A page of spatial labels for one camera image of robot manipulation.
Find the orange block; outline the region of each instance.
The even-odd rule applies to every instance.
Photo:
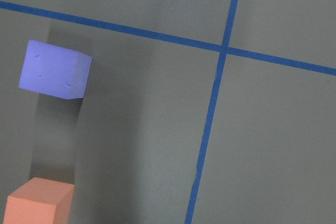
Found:
[[[33,178],[9,195],[3,224],[66,224],[74,185]]]

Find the salmon-colored cube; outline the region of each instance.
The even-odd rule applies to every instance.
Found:
[[[3,224],[66,224],[74,185],[33,178],[9,195]]]

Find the block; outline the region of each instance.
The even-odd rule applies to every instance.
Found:
[[[80,52],[30,40],[19,88],[63,99],[83,98],[91,62]]]
[[[3,224],[66,224],[74,185],[33,178],[9,195]]]

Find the dent on purple cube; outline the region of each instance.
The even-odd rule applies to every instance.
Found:
[[[63,99],[83,98],[91,62],[80,52],[30,40],[19,88]]]

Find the blue tape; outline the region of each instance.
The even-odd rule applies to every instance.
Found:
[[[238,5],[238,0],[231,0],[230,9],[228,12],[227,21],[225,25],[223,41],[222,41],[222,49],[221,49],[221,53],[219,54],[219,59],[218,59],[218,64],[217,64],[217,69],[216,69],[216,77],[215,77],[215,81],[212,87],[210,103],[209,103],[208,112],[206,115],[206,122],[204,126],[201,147],[199,149],[200,153],[197,159],[196,177],[195,177],[193,187],[191,189],[188,209],[187,209],[187,213],[186,213],[186,217],[184,221],[185,224],[191,224],[193,220],[193,216],[194,216],[195,205],[196,205],[198,190],[200,186],[199,184],[201,183],[201,176],[202,176],[204,162],[205,162],[205,155],[206,155],[206,151],[208,148],[210,132],[211,132],[211,127],[212,127],[212,122],[214,119],[216,103],[217,103],[217,98],[218,98],[218,93],[219,93],[219,87],[221,86],[220,82],[222,80],[222,75],[224,72],[225,59],[226,59],[228,45],[230,42],[233,23],[235,20],[237,5]]]
[[[245,58],[262,60],[262,61],[280,64],[280,65],[284,65],[288,67],[300,68],[300,69],[305,69],[305,70],[310,70],[310,71],[325,73],[325,74],[331,74],[333,76],[336,76],[335,68],[324,67],[324,66],[306,63],[306,62],[302,62],[298,60],[291,60],[291,59],[261,54],[259,52],[246,51],[246,50],[232,48],[232,47],[229,47],[227,49],[227,53],[231,55],[245,57]]]
[[[130,26],[118,25],[114,23],[79,17],[75,15],[58,13],[58,12],[53,12],[50,10],[44,10],[44,9],[34,8],[30,6],[25,6],[25,5],[18,5],[18,4],[13,4],[13,3],[4,2],[4,1],[0,1],[0,8],[7,9],[7,10],[13,10],[13,11],[20,12],[20,13],[27,13],[27,14],[32,14],[36,16],[72,22],[72,23],[81,24],[85,26],[92,26],[92,27],[97,27],[97,28],[111,30],[111,31],[118,31],[121,33],[132,34],[132,35],[145,37],[145,38],[162,40],[166,42],[201,48],[201,49],[215,51],[215,52],[220,52],[222,48],[220,45],[203,42],[199,40],[188,39],[188,38],[183,38],[183,37],[173,36],[173,35],[168,35],[168,34],[162,34],[162,33],[157,33],[154,31],[148,31],[148,30],[138,29],[138,28],[134,28]]]

